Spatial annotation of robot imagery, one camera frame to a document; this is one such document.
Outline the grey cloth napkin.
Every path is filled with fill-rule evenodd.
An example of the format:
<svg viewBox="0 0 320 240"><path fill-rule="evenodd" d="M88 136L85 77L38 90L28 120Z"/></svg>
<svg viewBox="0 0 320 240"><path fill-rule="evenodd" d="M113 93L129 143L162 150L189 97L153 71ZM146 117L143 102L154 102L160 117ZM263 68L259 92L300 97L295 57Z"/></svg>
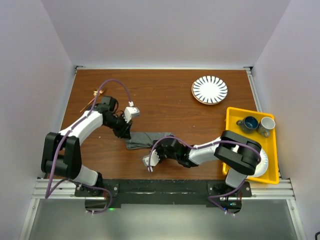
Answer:
<svg viewBox="0 0 320 240"><path fill-rule="evenodd" d="M132 132L131 138L125 140L127 150L149 149L154 141L160 138L174 136L172 132Z"/></svg>

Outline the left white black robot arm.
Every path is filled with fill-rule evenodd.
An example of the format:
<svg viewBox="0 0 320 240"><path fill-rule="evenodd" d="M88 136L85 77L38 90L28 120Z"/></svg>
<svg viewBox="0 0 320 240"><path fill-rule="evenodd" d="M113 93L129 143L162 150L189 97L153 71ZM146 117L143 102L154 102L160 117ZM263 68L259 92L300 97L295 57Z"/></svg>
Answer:
<svg viewBox="0 0 320 240"><path fill-rule="evenodd" d="M104 190L102 176L83 165L81 145L102 126L112 129L117 138L131 139L133 118L140 115L140 110L130 101L122 114L117 115L118 106L115 98L104 96L100 103L89 106L69 127L58 133L48 133L44 140L41 171L86 185L88 193L99 196Z"/></svg>

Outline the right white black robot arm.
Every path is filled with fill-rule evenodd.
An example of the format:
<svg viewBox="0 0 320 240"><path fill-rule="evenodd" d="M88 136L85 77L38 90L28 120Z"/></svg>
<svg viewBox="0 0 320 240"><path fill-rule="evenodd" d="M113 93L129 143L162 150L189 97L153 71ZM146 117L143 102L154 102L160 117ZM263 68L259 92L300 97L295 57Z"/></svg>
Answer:
<svg viewBox="0 0 320 240"><path fill-rule="evenodd" d="M189 145L175 136L165 136L153 143L145 164L148 171L165 159L177 161L185 168L220 160L230 167L223 183L223 192L230 197L241 190L241 184L256 172L261 162L262 146L255 140L230 130L204 144Z"/></svg>

